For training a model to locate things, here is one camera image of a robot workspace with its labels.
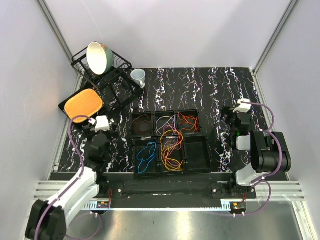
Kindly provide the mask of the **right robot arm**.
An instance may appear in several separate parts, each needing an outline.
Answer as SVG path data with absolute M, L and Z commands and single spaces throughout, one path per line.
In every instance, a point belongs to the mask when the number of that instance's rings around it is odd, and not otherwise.
M 222 193 L 239 198 L 254 189 L 267 177 L 286 173 L 292 160 L 282 132 L 250 131 L 252 121 L 251 104 L 240 100 L 238 106 L 223 106 L 221 119 L 230 126 L 230 143 L 233 150 L 250 152 L 250 164 L 232 173 L 228 182 L 221 187 Z

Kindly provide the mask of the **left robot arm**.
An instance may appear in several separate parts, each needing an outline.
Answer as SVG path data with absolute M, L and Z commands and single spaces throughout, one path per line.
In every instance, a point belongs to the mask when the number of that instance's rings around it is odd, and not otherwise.
M 90 118 L 88 122 L 83 128 L 91 143 L 88 157 L 80 158 L 79 170 L 64 187 L 47 200 L 38 199 L 32 205 L 25 230 L 27 239 L 63 240 L 70 223 L 91 199 L 113 195 L 104 173 L 117 126 L 106 116 Z

